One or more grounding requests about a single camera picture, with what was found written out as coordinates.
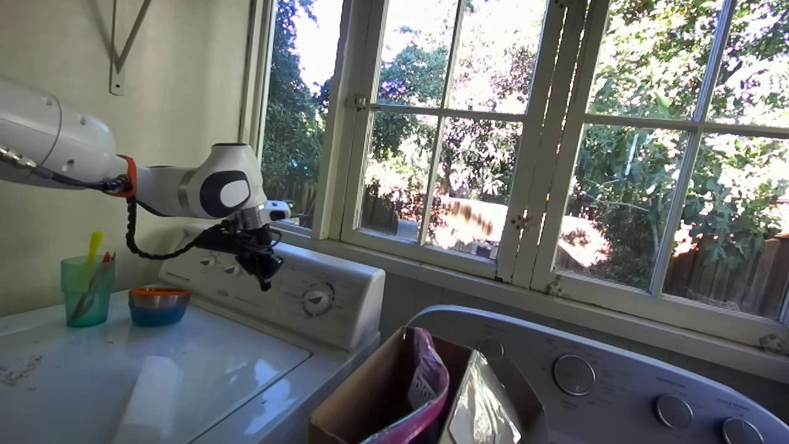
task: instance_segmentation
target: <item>blue bowl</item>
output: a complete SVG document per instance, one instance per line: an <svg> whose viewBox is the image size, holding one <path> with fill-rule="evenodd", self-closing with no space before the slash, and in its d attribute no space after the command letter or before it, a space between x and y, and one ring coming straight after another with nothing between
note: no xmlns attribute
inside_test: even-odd
<svg viewBox="0 0 789 444"><path fill-rule="evenodd" d="M128 292L128 310L137 326L171 326L182 319L191 293L172 285L138 285Z"/></svg>

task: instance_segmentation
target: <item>dryer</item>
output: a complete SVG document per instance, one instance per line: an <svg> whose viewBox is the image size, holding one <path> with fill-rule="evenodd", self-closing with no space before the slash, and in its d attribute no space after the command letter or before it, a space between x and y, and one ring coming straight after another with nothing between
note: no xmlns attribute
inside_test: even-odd
<svg viewBox="0 0 789 444"><path fill-rule="evenodd" d="M411 326L481 351L509 391L538 398L536 444L789 442L789 426L751 398L591 337L466 306L431 306Z"/></svg>
<svg viewBox="0 0 789 444"><path fill-rule="evenodd" d="M0 442L305 442L312 410L378 342L386 272L278 245L272 289L230 253L160 268L191 289L176 326L97 329L49 306L0 319Z"/></svg>

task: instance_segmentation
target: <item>tree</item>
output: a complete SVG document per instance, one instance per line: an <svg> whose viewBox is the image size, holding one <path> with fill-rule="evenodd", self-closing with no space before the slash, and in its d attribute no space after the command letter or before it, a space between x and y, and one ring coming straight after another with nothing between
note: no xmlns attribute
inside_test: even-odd
<svg viewBox="0 0 789 444"><path fill-rule="evenodd" d="M270 77L265 181L266 192L296 202L296 213L309 213L303 185L319 181L324 148L324 116L319 100L302 79L296 52L296 12L312 14L314 0L278 0L275 26L275 54Z"/></svg>
<svg viewBox="0 0 789 444"><path fill-rule="evenodd" d="M774 119L789 109L787 86L778 93L764 88L763 77L764 70L789 73L787 9L787 0L739 3L718 71L712 119L738 124ZM718 30L718 3L621 0L611 3L609 17L609 45L596 63L589 109L614 116L690 119ZM596 213L596 225L611 241L611 258L591 274L633 285L649 284L683 145L678 131L588 128L571 210ZM759 178L759 169L778 161L787 163L787 148L770 139L702 139L683 225L706 246L709 261L738 268L759 252L764 236L778 231L770 210L787 192L787 182Z"/></svg>
<svg viewBox="0 0 789 444"><path fill-rule="evenodd" d="M394 105L439 105L447 86L450 50L429 46L437 36L415 39L386 63L381 73L381 103ZM504 46L495 34L466 30L464 52L450 86L450 109L495 111L513 100L525 111L536 54L525 46ZM452 197L479 197L506 202L520 139L518 124L492 119L431 119L420 114L375 116L372 161L386 163L402 156L405 145L420 145L431 153L441 136L439 190Z"/></svg>

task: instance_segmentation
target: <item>washing machine control panel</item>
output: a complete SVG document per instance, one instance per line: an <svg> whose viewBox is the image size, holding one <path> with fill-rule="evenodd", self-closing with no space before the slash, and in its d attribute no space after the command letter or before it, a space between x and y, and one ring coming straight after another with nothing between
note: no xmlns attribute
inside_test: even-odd
<svg viewBox="0 0 789 444"><path fill-rule="evenodd" d="M789 442L757 401L646 356L477 308L439 306L411 322L481 351L506 387L527 385L543 404L530 442Z"/></svg>
<svg viewBox="0 0 789 444"><path fill-rule="evenodd" d="M160 278L206 299L251 315L289 332L357 351L378 335L386 272L357 261L278 245L285 267L261 292L231 253L191 250L160 268Z"/></svg>

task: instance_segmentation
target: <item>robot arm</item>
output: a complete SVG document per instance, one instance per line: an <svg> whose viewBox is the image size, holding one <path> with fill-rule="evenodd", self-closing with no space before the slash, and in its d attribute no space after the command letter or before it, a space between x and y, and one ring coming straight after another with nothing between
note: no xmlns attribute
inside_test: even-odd
<svg viewBox="0 0 789 444"><path fill-rule="evenodd" d="M137 165L116 156L116 139L98 119L0 79L0 181L102 190L160 218L220 218L193 245L235 253L265 289L282 267L270 222L286 208L266 202L260 161L244 144L217 144L197 168ZM133 231L125 239L144 253Z"/></svg>

